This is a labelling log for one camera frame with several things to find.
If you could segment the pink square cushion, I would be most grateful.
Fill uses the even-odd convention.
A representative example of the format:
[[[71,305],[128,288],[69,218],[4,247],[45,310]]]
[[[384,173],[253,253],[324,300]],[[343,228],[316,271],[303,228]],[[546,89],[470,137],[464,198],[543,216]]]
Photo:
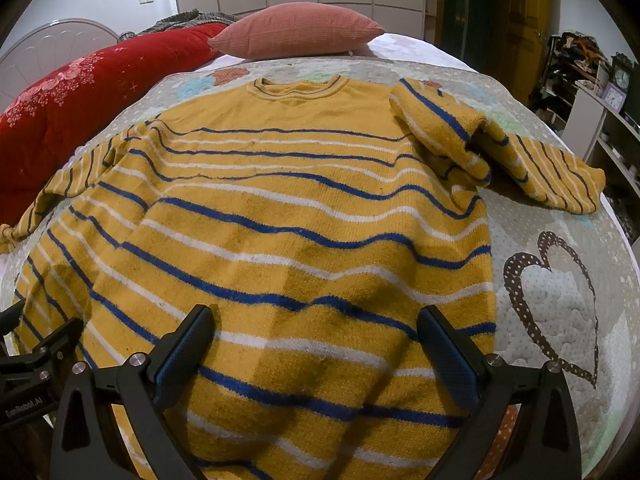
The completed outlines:
[[[260,61],[346,53],[384,32],[377,22],[342,6],[288,2],[241,18],[208,44],[223,54]]]

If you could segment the white arched headboard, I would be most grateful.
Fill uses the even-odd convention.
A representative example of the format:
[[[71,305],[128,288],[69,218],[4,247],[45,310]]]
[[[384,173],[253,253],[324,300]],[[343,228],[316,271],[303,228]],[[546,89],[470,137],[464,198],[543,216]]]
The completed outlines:
[[[66,18],[29,32],[1,55],[1,110],[58,68],[116,44],[110,28],[86,18]]]

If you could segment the small purple alarm clock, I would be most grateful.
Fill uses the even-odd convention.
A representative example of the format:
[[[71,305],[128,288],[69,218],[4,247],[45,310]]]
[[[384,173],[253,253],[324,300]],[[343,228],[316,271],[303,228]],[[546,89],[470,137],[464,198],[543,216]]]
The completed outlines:
[[[615,113],[619,113],[626,101],[626,93],[616,87],[612,82],[608,82],[602,93],[602,100]]]

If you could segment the pink white fleece bedsheet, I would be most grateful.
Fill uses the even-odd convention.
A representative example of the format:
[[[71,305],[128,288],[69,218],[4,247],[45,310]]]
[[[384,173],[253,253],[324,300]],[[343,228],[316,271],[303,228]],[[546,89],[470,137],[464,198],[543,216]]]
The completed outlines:
[[[360,56],[360,58],[417,62],[474,72],[474,68],[453,55],[440,50],[434,44],[410,36],[392,34],[391,32],[386,32],[374,38],[363,47],[349,51],[348,55]]]

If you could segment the white cluttered shelf unit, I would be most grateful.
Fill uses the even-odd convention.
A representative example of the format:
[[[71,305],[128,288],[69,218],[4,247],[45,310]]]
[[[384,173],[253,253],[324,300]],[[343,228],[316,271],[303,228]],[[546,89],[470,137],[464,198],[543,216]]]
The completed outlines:
[[[615,113],[602,100],[610,66],[594,40],[578,32],[553,35],[529,108],[578,158],[605,172],[605,198],[627,240],[639,241],[639,126],[625,113],[631,66],[617,55],[615,68],[626,93]]]

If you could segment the grey knitted blanket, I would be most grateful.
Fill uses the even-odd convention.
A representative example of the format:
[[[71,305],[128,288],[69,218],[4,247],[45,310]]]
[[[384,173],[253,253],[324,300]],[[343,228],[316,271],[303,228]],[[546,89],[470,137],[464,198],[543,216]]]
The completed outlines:
[[[219,11],[205,13],[200,12],[198,9],[193,9],[162,18],[141,32],[133,32],[132,30],[123,32],[118,37],[117,42],[120,44],[128,39],[152,34],[153,32],[166,32],[166,30],[183,29],[212,23],[231,25],[237,21],[239,21],[239,19],[235,15]]]

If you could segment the red floral bolster pillow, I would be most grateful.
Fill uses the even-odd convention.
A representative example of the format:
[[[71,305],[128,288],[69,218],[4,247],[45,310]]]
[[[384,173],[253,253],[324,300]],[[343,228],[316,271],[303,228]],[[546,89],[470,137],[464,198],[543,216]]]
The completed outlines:
[[[1,114],[1,221],[20,220],[76,148],[154,84],[216,58],[208,40],[225,28],[207,23],[130,38],[76,58],[24,90]]]

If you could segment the yellow striped knit sweater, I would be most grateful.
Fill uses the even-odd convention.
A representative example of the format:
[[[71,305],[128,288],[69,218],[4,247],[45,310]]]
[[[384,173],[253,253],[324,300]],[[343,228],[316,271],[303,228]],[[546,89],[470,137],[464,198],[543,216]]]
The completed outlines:
[[[58,171],[1,248],[32,349],[85,315],[81,352],[151,349],[196,304],[216,335],[171,426],[206,478],[422,479],[463,425],[416,334],[434,304],[494,348],[497,178],[596,211],[602,171],[414,79],[257,79],[125,129]]]

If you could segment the brown wooden door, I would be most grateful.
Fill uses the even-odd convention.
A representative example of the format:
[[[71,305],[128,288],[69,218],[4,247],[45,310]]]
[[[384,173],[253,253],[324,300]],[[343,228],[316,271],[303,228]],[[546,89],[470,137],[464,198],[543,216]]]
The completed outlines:
[[[497,0],[494,77],[524,105],[534,91],[544,62],[550,0]]]

